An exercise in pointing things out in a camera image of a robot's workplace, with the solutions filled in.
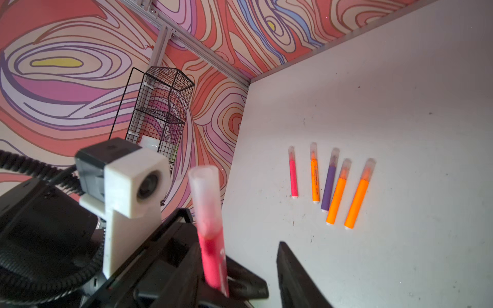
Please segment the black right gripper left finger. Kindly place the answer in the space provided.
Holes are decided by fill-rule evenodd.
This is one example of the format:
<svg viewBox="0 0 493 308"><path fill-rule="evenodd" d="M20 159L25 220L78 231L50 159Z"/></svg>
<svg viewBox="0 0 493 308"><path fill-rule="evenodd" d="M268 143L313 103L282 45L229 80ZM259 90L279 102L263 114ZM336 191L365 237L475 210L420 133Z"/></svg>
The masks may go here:
<svg viewBox="0 0 493 308"><path fill-rule="evenodd" d="M200 246L195 243L151 307L195 307L201 265Z"/></svg>

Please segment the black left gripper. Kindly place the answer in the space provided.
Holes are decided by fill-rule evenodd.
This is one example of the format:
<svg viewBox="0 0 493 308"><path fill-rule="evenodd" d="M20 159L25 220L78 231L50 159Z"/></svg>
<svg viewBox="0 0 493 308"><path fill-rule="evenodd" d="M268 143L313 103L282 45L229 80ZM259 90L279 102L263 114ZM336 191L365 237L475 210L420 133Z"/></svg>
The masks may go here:
<svg viewBox="0 0 493 308"><path fill-rule="evenodd" d="M97 218L44 181L29 179L1 197L2 307L151 307L198 243L187 209L176 210L110 278ZM267 283L227 260L229 296L205 282L195 307L245 307L266 299Z"/></svg>

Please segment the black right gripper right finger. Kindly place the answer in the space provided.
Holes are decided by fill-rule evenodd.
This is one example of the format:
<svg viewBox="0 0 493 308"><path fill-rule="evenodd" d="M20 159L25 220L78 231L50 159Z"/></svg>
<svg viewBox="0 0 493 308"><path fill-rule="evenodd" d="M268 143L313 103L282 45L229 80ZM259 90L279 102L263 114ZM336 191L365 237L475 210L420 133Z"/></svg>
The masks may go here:
<svg viewBox="0 0 493 308"><path fill-rule="evenodd" d="M284 241L281 241L278 247L277 273L283 308L332 308Z"/></svg>

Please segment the purple pen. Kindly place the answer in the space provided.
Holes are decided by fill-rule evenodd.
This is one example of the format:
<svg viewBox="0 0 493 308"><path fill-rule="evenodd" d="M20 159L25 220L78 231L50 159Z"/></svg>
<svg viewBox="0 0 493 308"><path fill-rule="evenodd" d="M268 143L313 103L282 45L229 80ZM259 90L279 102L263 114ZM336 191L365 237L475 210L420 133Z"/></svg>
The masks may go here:
<svg viewBox="0 0 493 308"><path fill-rule="evenodd" d="M329 167L327 171L326 183L324 186L324 193L322 197L321 210L327 212L331 204L331 196L333 192L333 186L335 181L335 174L338 165L338 158L340 155L340 149L334 148L330 155Z"/></svg>

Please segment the orange highlighter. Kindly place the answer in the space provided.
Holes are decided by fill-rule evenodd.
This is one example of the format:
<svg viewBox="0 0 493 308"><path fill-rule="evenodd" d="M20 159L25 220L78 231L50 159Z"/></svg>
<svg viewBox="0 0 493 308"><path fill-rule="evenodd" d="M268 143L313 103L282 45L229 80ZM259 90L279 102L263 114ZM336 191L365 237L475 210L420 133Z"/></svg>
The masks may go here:
<svg viewBox="0 0 493 308"><path fill-rule="evenodd" d="M358 187L356 189L353 198L353 202L350 206L349 212L347 214L344 223L344 227L346 229L353 229L356 224L375 167L376 167L376 161L373 158L368 159L367 162L365 163L365 166L362 171L362 175L358 183Z"/></svg>
<svg viewBox="0 0 493 308"><path fill-rule="evenodd" d="M342 201L342 196L344 194L345 186L346 186L347 179L349 176L351 164L352 164L352 161L350 159L345 159L343 161L343 164L342 164L342 167L340 170L340 174L338 177L338 181L336 183L335 191L333 194L333 198L331 201L331 205L329 207L329 211L328 211L327 218L326 218L326 223L328 225L335 224L338 210L340 208L340 204Z"/></svg>
<svg viewBox="0 0 493 308"><path fill-rule="evenodd" d="M310 144L310 163L311 163L311 197L312 201L317 204L320 202L320 184L318 175L318 156L317 144Z"/></svg>

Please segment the pink highlighter pen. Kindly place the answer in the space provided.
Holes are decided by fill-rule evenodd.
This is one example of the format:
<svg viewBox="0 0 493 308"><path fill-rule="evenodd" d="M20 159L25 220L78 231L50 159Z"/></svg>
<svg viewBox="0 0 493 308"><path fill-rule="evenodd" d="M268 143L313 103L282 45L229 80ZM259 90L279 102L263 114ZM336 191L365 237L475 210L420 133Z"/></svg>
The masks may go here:
<svg viewBox="0 0 493 308"><path fill-rule="evenodd" d="M295 161L295 149L290 146L288 149L289 158L289 168L290 168L290 186L291 186L291 197L298 198L299 190L297 184L297 171L296 171L296 161Z"/></svg>
<svg viewBox="0 0 493 308"><path fill-rule="evenodd" d="M205 281L229 296L218 168L197 166L188 176Z"/></svg>

